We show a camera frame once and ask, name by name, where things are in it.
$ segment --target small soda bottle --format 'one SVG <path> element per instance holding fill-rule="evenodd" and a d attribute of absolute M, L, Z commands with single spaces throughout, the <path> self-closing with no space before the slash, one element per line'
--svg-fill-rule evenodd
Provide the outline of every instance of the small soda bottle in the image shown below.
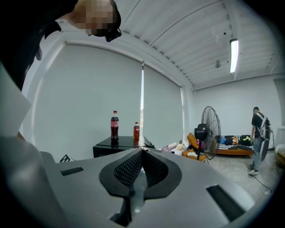
<path fill-rule="evenodd" d="M 112 142 L 116 142 L 119 140 L 118 130 L 119 130 L 119 118 L 117 117 L 117 111 L 114 111 L 113 116 L 111 118 L 111 141 Z"/>
<path fill-rule="evenodd" d="M 135 126 L 134 126 L 134 139 L 139 139 L 139 125 L 138 125 L 138 122 L 136 122 Z"/>

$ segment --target coca-cola bottle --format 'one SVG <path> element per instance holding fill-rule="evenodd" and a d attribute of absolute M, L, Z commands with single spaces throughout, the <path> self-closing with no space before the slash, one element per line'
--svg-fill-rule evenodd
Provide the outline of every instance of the coca-cola bottle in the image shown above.
<path fill-rule="evenodd" d="M 119 140 L 118 130 L 119 130 L 119 118 L 117 117 L 117 111 L 114 111 L 113 116 L 111 118 L 111 141 L 112 142 L 116 142 Z"/>
<path fill-rule="evenodd" d="M 139 125 L 138 125 L 138 122 L 136 122 L 135 126 L 134 126 L 134 139 L 139 139 Z"/>

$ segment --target gray floor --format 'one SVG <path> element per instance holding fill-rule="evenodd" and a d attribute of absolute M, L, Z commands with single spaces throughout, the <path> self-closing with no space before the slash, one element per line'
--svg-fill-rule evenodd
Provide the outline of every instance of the gray floor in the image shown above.
<path fill-rule="evenodd" d="M 269 190 L 262 186 L 256 179 L 248 177 L 248 167 L 251 163 L 251 156 L 217 155 L 209 161 L 210 166 L 225 177 L 235 181 L 244 188 L 257 202 Z M 282 176 L 283 170 L 275 164 L 275 152 L 269 151 L 265 160 L 259 166 L 259 174 L 256 178 L 273 191 Z"/>

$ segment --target black fan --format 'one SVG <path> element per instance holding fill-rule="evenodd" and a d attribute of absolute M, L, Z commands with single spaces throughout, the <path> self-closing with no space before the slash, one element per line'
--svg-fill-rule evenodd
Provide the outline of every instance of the black fan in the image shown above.
<path fill-rule="evenodd" d="M 213 159 L 220 147 L 221 126 L 219 117 L 212 107 L 207 106 L 204 109 L 201 124 L 195 128 L 195 137 L 200 141 L 197 160 L 199 160 L 201 145 L 206 157 L 209 160 Z"/>

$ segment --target backpack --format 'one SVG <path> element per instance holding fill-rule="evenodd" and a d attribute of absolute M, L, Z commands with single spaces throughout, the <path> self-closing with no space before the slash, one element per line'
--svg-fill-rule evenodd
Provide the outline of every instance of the backpack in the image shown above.
<path fill-rule="evenodd" d="M 266 139 L 266 126 L 265 126 L 265 121 L 266 121 L 267 117 L 264 115 L 264 118 L 263 118 L 262 115 L 260 115 L 259 113 L 257 113 L 257 115 L 262 119 L 261 126 L 260 126 L 260 128 L 257 127 L 257 129 L 259 130 L 260 137 Z"/>

